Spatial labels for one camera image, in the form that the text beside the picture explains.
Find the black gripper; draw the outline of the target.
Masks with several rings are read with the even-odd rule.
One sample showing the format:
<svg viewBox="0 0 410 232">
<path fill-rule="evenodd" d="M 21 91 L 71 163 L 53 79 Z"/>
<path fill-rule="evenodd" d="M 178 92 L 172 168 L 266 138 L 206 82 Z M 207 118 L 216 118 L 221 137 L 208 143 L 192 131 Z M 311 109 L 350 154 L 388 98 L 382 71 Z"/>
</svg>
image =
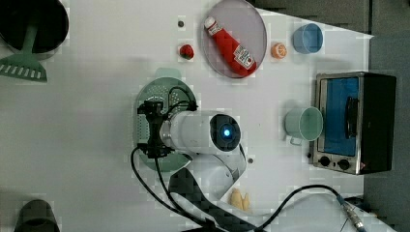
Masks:
<svg viewBox="0 0 410 232">
<path fill-rule="evenodd" d="M 171 149 L 161 140 L 161 127 L 166 116 L 161 113 L 162 101 L 145 101 L 137 108 L 138 114 L 143 114 L 149 125 L 149 137 L 146 143 L 138 143 L 137 146 L 149 159 L 166 157 Z"/>
</svg>

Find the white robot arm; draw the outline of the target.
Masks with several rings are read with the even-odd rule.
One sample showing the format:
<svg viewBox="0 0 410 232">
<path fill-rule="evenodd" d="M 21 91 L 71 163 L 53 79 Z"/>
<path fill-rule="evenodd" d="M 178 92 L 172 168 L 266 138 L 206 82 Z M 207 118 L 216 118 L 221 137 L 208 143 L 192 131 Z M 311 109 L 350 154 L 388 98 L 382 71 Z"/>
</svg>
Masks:
<svg viewBox="0 0 410 232">
<path fill-rule="evenodd" d="M 165 206 L 191 219 L 202 232 L 252 232 L 259 219 L 222 200 L 247 169 L 242 132 L 232 116 L 200 110 L 194 101 L 144 101 L 135 118 L 148 136 L 132 154 L 154 162 L 168 200 Z"/>
</svg>

